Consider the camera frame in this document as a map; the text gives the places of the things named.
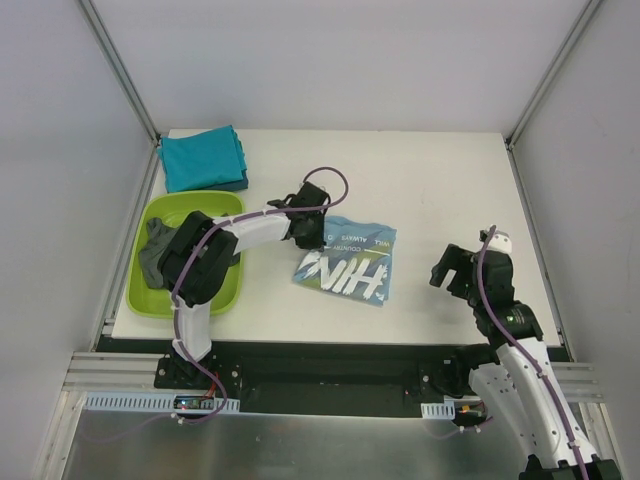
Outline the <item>grey t-shirt in basin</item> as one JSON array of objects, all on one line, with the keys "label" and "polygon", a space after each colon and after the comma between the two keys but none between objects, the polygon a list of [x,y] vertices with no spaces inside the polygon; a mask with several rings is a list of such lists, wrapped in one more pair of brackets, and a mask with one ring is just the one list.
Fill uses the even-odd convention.
[{"label": "grey t-shirt in basin", "polygon": [[144,281],[150,289],[163,288],[163,277],[158,262],[176,231],[176,228],[166,225],[158,217],[151,218],[146,223],[148,239],[138,253],[138,260]]}]

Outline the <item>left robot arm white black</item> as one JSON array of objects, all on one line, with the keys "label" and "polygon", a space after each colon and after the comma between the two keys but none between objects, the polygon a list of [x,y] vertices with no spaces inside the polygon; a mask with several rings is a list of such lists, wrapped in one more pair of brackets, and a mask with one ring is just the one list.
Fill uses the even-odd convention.
[{"label": "left robot arm white black", "polygon": [[306,181],[283,200],[259,211],[209,217],[191,212],[158,262],[173,312],[172,348],[181,358],[176,375],[188,388],[204,387],[211,377],[211,304],[241,253],[266,243],[292,239],[304,250],[324,247],[329,194]]}]

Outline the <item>folded dark teal t-shirt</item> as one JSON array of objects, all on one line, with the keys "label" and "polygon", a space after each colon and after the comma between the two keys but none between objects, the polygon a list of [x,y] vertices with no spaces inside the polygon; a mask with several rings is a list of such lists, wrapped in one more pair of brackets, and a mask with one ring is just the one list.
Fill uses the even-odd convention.
[{"label": "folded dark teal t-shirt", "polygon": [[233,140],[166,138],[161,159],[169,193],[243,182],[246,177],[247,167]]}]

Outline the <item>aluminium frame post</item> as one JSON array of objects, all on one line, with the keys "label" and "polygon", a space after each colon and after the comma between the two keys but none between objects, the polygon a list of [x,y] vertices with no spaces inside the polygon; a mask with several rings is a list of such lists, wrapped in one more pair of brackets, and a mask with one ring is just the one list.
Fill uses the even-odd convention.
[{"label": "aluminium frame post", "polygon": [[152,120],[148,109],[144,105],[142,97],[136,88],[120,53],[118,52],[118,49],[107,29],[106,23],[102,19],[95,3],[91,0],[78,0],[76,1],[76,4],[94,35],[99,49],[109,65],[127,102],[132,108],[134,115],[145,131],[146,136],[149,138],[151,143],[156,146],[161,134]]},{"label": "aluminium frame post", "polygon": [[512,151],[516,146],[534,114],[547,94],[551,91],[554,82],[562,72],[565,64],[569,61],[591,23],[605,4],[606,2],[604,0],[588,0],[584,2],[584,5],[581,7],[577,17],[561,41],[542,77],[536,84],[532,95],[519,115],[514,127],[505,137],[506,149],[508,151]]}]

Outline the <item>light blue printed t-shirt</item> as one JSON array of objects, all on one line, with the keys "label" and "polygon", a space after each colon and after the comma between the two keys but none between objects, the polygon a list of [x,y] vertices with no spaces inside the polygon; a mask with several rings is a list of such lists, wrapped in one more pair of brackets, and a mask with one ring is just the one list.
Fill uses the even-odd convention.
[{"label": "light blue printed t-shirt", "polygon": [[389,298],[397,230],[341,216],[325,219],[323,250],[307,253],[293,281],[303,287],[382,306]]}]

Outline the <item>right aluminium frame post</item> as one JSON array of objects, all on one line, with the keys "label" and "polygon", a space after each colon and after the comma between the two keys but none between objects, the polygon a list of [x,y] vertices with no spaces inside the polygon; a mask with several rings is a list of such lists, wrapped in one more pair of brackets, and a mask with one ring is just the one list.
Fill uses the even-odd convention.
[{"label": "right aluminium frame post", "polygon": [[569,61],[591,23],[605,4],[606,2],[604,0],[588,0],[584,2],[584,5],[581,7],[577,17],[561,41],[542,77],[536,84],[532,95],[519,115],[514,127],[505,137],[506,149],[508,151],[512,151],[516,146],[534,114],[547,94],[551,91],[554,82],[562,72],[565,64]]}]

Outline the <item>left aluminium frame post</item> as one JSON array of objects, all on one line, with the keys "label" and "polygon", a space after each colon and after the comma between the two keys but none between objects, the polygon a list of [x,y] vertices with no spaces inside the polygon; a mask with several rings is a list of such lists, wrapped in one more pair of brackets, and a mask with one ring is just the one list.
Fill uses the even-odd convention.
[{"label": "left aluminium frame post", "polygon": [[109,65],[127,102],[132,108],[134,115],[145,131],[146,136],[149,138],[151,143],[156,146],[161,134],[152,120],[148,109],[144,105],[142,97],[136,88],[120,53],[118,52],[118,49],[107,29],[106,23],[102,19],[95,3],[91,0],[78,0],[76,1],[76,4],[94,35],[99,49]]}]

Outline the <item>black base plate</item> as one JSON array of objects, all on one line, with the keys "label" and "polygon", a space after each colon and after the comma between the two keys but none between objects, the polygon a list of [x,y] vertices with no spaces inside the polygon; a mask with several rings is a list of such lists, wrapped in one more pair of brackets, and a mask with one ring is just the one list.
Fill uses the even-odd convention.
[{"label": "black base plate", "polygon": [[159,389],[228,396],[244,413],[414,418],[420,407],[473,395],[470,356],[480,344],[381,345],[216,341],[193,366],[168,340],[103,338],[100,353],[159,355]]}]

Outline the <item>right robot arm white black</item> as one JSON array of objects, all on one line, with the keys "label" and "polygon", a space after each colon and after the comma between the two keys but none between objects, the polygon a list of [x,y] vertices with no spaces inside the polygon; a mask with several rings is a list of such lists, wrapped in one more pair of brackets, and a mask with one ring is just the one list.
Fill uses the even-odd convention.
[{"label": "right robot arm white black", "polygon": [[445,396],[481,399],[517,442],[520,478],[618,479],[616,462],[601,458],[571,411],[533,310],[515,297],[510,252],[510,240],[495,234],[478,252],[448,245],[432,268],[430,285],[464,300],[487,341],[456,348],[429,383]]}]

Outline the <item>lime green plastic basin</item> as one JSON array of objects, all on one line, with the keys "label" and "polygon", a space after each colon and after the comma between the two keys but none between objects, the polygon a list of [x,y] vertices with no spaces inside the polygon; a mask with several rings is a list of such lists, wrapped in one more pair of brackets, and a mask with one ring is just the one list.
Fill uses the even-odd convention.
[{"label": "lime green plastic basin", "polygon": [[140,267],[139,252],[149,239],[147,222],[159,218],[164,225],[177,228],[189,213],[196,210],[209,217],[219,217],[243,213],[245,205],[235,193],[215,190],[164,194],[152,199],[139,221],[129,264],[126,301],[135,314],[158,319],[170,319],[172,315],[169,292],[166,289],[149,288]]}]

